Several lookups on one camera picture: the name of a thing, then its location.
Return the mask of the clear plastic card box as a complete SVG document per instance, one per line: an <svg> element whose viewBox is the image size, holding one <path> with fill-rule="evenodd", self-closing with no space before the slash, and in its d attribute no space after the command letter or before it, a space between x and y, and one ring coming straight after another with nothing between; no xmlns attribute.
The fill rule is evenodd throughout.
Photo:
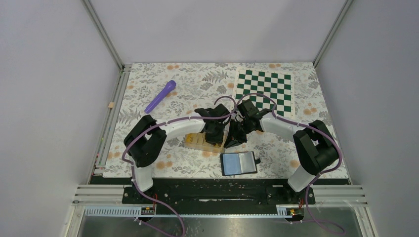
<svg viewBox="0 0 419 237"><path fill-rule="evenodd" d="M205 140L205 133L190 133L186 134L183 140L184 146L186 148L200 150L203 152L211 153L224 153L225 148L223 143L221 144L210 144Z"/></svg>

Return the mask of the black leather card holder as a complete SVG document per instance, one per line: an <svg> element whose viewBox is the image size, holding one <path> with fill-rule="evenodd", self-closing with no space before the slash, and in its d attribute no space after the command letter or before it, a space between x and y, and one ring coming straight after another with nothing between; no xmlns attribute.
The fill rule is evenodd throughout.
<svg viewBox="0 0 419 237"><path fill-rule="evenodd" d="M254 152L224 153L220 155L222 176L236 176L257 173L261 161Z"/></svg>

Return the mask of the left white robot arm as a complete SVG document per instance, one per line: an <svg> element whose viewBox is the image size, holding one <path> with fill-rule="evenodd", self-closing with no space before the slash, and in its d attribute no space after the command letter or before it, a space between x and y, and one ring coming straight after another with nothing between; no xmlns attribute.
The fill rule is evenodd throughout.
<svg viewBox="0 0 419 237"><path fill-rule="evenodd" d="M222 104L215 108L198 108L187 117L157 121L146 115L124 139L122 160L130 163L134 196L142 203L153 198L152 164L167 140L191 133L205 133L210 139L222 139L231 112Z"/></svg>

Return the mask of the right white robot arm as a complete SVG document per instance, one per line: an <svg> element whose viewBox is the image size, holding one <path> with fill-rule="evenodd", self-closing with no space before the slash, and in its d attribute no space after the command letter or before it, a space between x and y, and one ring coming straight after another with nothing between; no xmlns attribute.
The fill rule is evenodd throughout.
<svg viewBox="0 0 419 237"><path fill-rule="evenodd" d="M341 164L342 152L322 121L298 123L276 116L270 109L260 110L251 100L241 102L238 110L243 119L230 121L225 148L246 143L247 135L253 131L293 140L300 165L288 179L289 186L283 190L287 202L298 202L303 197L302 190L315 182L327 167L335 161Z"/></svg>

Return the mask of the gold credit cards stack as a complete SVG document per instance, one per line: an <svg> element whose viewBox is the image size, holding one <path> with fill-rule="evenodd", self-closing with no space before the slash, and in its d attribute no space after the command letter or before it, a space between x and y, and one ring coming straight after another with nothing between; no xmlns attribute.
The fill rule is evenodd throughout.
<svg viewBox="0 0 419 237"><path fill-rule="evenodd" d="M187 148L200 148L205 142L204 133L190 133L185 135L184 145Z"/></svg>

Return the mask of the floral pattern table mat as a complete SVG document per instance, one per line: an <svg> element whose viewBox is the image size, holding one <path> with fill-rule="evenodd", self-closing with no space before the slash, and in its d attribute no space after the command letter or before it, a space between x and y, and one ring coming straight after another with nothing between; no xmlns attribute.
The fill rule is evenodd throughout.
<svg viewBox="0 0 419 237"><path fill-rule="evenodd" d="M144 109L169 80L175 90L151 112L154 119L169 120L190 115L196 108L211 108L221 103L232 108L235 76L241 63L161 63L133 64L108 157L105 178L129 178L130 165L122 160L124 138L144 115ZM325 99L311 62L245 63L246 68L275 70L293 79L294 119L303 123L323 121L335 133ZM229 152L253 151L261 160L251 178L288 178L299 166L290 140L260 131L248 135L248 141ZM168 140L152 165L155 178L221 178L219 154L184 146L184 137Z"/></svg>

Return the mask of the green white chessboard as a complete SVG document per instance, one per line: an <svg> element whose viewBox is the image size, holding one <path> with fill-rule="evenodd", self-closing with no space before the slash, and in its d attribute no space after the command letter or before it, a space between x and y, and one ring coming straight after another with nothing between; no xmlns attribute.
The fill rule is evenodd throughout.
<svg viewBox="0 0 419 237"><path fill-rule="evenodd" d="M272 109L273 100L277 107L275 114L293 119L295 116L293 77L289 73L238 67L233 87L234 98L238 101L249 96L259 109Z"/></svg>

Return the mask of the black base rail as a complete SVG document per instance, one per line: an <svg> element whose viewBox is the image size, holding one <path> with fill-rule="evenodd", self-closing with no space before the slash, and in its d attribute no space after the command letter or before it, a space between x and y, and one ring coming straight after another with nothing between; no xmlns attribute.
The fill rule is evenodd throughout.
<svg viewBox="0 0 419 237"><path fill-rule="evenodd" d="M154 178L146 195L161 203L157 214L274 214L277 205L305 204L305 192L294 193L286 179Z"/></svg>

